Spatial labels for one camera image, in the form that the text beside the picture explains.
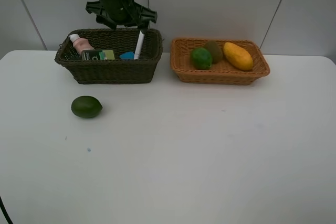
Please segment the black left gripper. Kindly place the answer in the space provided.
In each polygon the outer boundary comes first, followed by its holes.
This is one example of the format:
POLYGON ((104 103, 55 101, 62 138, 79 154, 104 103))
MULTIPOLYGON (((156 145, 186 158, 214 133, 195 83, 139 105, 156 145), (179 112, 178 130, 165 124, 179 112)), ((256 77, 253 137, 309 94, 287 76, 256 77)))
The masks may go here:
POLYGON ((134 0, 97 0, 87 2, 86 11, 96 15, 96 22, 111 29, 117 26, 137 27, 146 34, 149 24, 156 23, 157 12, 134 0))

